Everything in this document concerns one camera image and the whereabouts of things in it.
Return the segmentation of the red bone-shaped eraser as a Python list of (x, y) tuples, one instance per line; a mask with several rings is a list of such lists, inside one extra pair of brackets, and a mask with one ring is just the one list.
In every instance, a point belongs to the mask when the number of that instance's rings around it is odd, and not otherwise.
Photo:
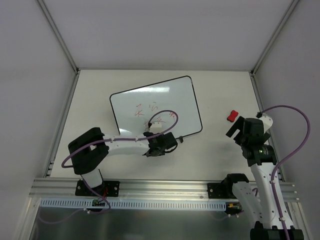
[(232, 110), (226, 119), (227, 121), (233, 123), (237, 119), (238, 115), (239, 113), (237, 111)]

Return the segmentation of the white whiteboard black frame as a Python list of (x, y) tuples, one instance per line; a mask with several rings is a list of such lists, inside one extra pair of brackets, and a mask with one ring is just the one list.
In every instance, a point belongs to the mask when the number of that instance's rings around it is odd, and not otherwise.
[(115, 122), (122, 136), (147, 131), (148, 122), (173, 127), (176, 138), (200, 133), (203, 124), (192, 78), (173, 78), (117, 93), (109, 97)]

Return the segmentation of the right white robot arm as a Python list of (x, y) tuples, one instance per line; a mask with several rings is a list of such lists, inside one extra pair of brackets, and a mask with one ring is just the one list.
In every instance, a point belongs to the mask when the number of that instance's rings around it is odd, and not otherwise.
[(241, 147), (255, 179), (258, 196), (253, 194), (249, 180), (243, 173), (230, 173), (224, 179), (223, 192), (228, 198), (236, 198), (252, 226), (252, 240), (302, 240), (304, 234), (297, 229), (288, 214), (277, 173), (277, 159), (267, 130), (273, 120), (262, 115), (259, 118), (240, 116), (226, 133)]

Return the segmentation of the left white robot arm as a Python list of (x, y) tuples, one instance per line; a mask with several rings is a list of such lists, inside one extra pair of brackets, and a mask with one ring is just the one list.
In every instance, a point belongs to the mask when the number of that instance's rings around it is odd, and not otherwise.
[(68, 144), (73, 172), (84, 178), (86, 189), (94, 196), (104, 191), (103, 178), (98, 170), (106, 158), (116, 155), (160, 157), (173, 152), (178, 142), (172, 132), (144, 132), (135, 137), (105, 138), (99, 127), (93, 127)]

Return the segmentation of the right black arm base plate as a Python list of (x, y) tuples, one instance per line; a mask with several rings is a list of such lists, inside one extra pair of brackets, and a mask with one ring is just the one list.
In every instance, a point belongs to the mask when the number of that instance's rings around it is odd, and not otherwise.
[(224, 183), (209, 182), (207, 185), (209, 199), (235, 199), (231, 190)]

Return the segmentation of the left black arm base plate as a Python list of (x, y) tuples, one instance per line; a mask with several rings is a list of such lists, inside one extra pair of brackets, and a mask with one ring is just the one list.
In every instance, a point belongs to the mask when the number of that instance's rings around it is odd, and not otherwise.
[(104, 180), (102, 185), (92, 188), (92, 190), (97, 193), (96, 195), (94, 192), (89, 190), (83, 180), (79, 180), (75, 188), (75, 195), (81, 197), (97, 197), (98, 195), (103, 197), (118, 197), (119, 189), (119, 181)]

